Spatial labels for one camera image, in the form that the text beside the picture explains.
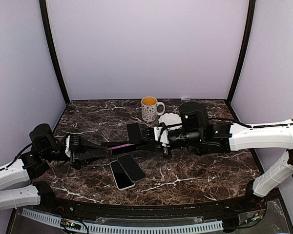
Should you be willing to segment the black phone dark case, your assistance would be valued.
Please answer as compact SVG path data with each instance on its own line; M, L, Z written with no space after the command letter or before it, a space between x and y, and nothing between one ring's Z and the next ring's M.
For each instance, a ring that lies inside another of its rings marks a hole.
M146 146L144 143L133 144L127 141L123 142L103 142L101 143L102 146L105 147L107 151L110 152L111 155L119 155L125 154L129 152L133 152L139 149L142 149Z

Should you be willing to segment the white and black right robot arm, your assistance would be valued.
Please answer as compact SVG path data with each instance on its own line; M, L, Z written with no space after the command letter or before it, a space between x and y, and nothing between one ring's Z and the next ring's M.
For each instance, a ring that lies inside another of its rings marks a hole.
M210 124L205 105L186 102L179 107L181 123L139 130L135 142L154 146L170 156L172 149L188 148L200 154L229 153L244 149L283 148L285 152L263 175L248 183L239 207L249 212L285 179L293 176L293 118L266 124L244 124L235 120Z

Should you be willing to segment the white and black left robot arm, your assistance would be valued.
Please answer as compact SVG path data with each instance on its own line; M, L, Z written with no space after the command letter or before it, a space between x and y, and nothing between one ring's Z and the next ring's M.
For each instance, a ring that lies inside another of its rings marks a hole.
M41 205L49 213L54 213L59 209L59 201L47 182L34 182L16 189L11 186L41 177L49 170L52 161L68 162L79 170L105 157L106 148L78 135L67 134L57 140L47 123L36 126L29 137L31 143L12 162L0 167L0 211Z

